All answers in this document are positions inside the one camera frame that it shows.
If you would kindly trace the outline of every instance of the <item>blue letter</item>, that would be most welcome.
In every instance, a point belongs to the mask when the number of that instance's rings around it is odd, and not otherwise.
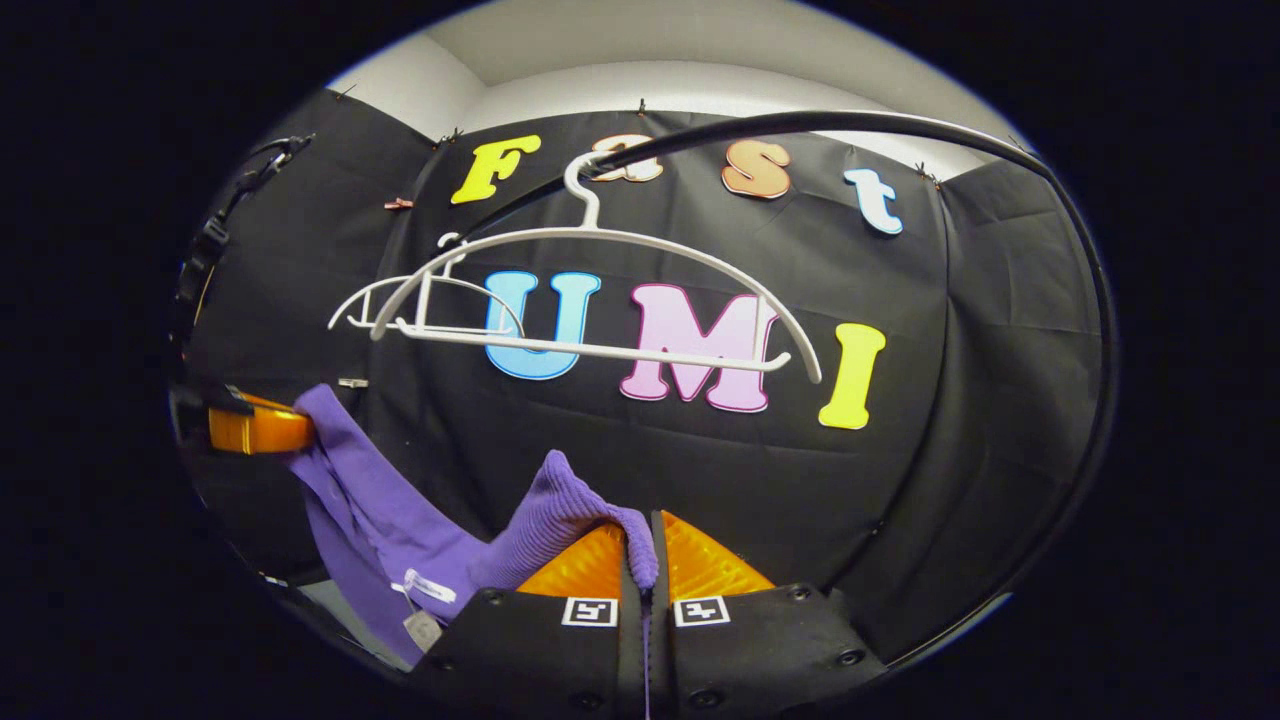
[[[902,220],[888,214],[887,200],[893,200],[897,193],[893,188],[882,183],[876,170],[849,170],[845,181],[854,183],[858,190],[858,206],[863,210],[863,217],[873,228],[886,234],[902,232]]]
[[[484,282],[494,295],[511,305],[516,316],[525,320],[525,299],[538,287],[538,278],[530,273],[502,272],[489,275]],[[552,277],[552,288],[559,293],[559,313],[556,316],[556,342],[582,342],[586,327],[586,299],[600,290],[600,278],[588,273],[559,273]],[[489,300],[489,316],[485,328],[495,331],[503,324],[508,328],[507,337],[518,337],[515,323],[495,300]],[[525,350],[522,347],[485,346],[489,360],[508,375],[526,380],[549,380],[567,373],[577,363],[572,352],[548,352]]]

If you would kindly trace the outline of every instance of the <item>purple sock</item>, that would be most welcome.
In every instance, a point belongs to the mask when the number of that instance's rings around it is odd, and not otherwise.
[[[479,588],[515,589],[596,520],[626,532],[636,584],[649,589],[657,582],[644,515],[604,502],[557,450],[548,452],[507,529],[485,544],[383,457],[329,386],[302,393],[294,407],[316,427],[316,443],[292,455],[288,466],[311,488],[307,514],[320,556],[352,609],[406,662],[416,664],[422,652],[401,624],[410,606],[392,583],[448,623]]]

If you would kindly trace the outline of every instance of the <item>orange object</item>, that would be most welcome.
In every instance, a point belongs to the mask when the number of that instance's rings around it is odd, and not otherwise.
[[[292,407],[252,395],[241,397],[253,405],[253,415],[209,409],[209,443],[216,450],[253,455],[291,452],[315,442],[311,418]]]
[[[662,511],[671,602],[773,588],[764,575],[710,536]]]
[[[622,528],[605,523],[566,547],[516,589],[552,597],[621,600],[623,552],[626,534]]]

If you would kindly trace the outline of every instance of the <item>pink letter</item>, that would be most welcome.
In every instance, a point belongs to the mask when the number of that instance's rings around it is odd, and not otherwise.
[[[641,284],[631,292],[640,306],[640,350],[689,352],[731,357],[737,360],[763,360],[751,357],[751,340],[755,334],[755,309],[759,299],[740,295],[731,300],[710,332],[703,334],[698,318],[689,304],[689,295],[673,284]],[[764,347],[768,347],[769,328],[778,314],[765,309]],[[680,398],[689,402],[703,388],[714,368],[701,365],[671,365]],[[719,370],[719,382],[707,391],[707,401],[713,407],[733,413],[759,413],[769,405],[764,395],[764,373],[759,370]],[[662,400],[669,387],[662,380],[662,363],[637,360],[631,375],[620,386],[622,395],[635,400]]]

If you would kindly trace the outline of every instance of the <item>clothing tag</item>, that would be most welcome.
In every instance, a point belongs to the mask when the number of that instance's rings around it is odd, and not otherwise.
[[[413,580],[413,587],[442,602],[453,602],[458,598],[458,593],[426,578],[420,577]]]
[[[453,592],[452,588],[428,580],[422,575],[419,575],[417,570],[412,568],[404,571],[404,585],[417,588],[422,593],[442,602],[453,602],[458,600],[458,593]]]
[[[424,610],[410,615],[404,619],[404,629],[408,630],[408,637],[413,638],[413,644],[419,650],[426,652],[431,650],[435,641],[440,639],[443,630],[440,630],[440,624],[435,621]]]

